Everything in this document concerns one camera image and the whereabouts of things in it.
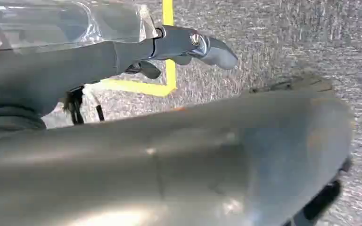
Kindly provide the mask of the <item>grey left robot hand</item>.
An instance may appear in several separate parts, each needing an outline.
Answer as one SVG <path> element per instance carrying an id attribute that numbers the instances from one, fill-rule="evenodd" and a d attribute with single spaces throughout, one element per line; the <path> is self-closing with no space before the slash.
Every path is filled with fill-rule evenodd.
<path id="1" fill-rule="evenodd" d="M 67 91 L 150 59 L 233 68 L 212 37 L 0 48 L 0 226 L 313 226 L 351 164 L 354 115 L 305 74 L 201 105 L 48 129 Z"/>

